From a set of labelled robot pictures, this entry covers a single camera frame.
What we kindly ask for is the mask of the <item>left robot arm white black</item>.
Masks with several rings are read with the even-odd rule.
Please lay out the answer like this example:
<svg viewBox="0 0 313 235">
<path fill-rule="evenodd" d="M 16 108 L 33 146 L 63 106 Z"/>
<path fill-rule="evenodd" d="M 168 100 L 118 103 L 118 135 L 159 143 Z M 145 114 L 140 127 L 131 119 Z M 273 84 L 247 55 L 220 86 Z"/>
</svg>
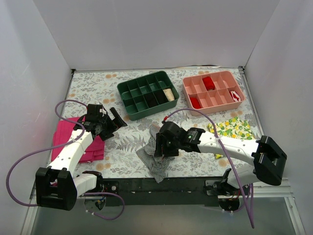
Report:
<svg viewBox="0 0 313 235">
<path fill-rule="evenodd" d="M 87 105 L 87 113 L 74 123 L 68 143 L 46 168 L 37 170 L 35 183 L 38 206 L 69 211 L 74 207 L 77 197 L 89 192 L 98 196 L 103 192 L 101 173 L 88 171 L 78 177 L 73 174 L 96 137 L 106 141 L 119 128 L 127 125 L 114 107 L 110 111 L 114 118 L 110 118 L 101 104 Z"/>
</svg>

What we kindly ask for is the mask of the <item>grey striped boxer underwear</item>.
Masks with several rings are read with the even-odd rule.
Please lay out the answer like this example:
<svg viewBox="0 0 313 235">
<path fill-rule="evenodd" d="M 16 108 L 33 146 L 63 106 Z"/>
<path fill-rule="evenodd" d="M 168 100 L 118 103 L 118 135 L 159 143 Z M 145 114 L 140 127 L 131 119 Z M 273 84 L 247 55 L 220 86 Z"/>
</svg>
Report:
<svg viewBox="0 0 313 235">
<path fill-rule="evenodd" d="M 175 157 L 154 157 L 156 150 L 156 134 L 159 132 L 160 127 L 152 124 L 149 128 L 150 138 L 148 143 L 136 151 L 137 156 L 148 168 L 150 175 L 157 183 L 160 183 L 164 178 L 168 177 L 167 168 Z"/>
</svg>

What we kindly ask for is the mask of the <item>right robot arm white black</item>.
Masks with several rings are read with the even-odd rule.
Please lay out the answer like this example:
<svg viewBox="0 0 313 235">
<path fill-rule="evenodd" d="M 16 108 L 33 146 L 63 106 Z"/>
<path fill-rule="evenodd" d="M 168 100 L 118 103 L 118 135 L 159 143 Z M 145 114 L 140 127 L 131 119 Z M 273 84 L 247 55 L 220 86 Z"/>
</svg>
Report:
<svg viewBox="0 0 313 235">
<path fill-rule="evenodd" d="M 184 130 L 174 122 L 165 122 L 156 134 L 154 156 L 175 157 L 180 150 L 221 154 L 245 162 L 243 167 L 225 173 L 221 188 L 229 195 L 241 186 L 256 182 L 281 185 L 287 161 L 286 153 L 268 136 L 262 136 L 259 140 L 215 137 L 213 133 L 200 128 Z"/>
</svg>

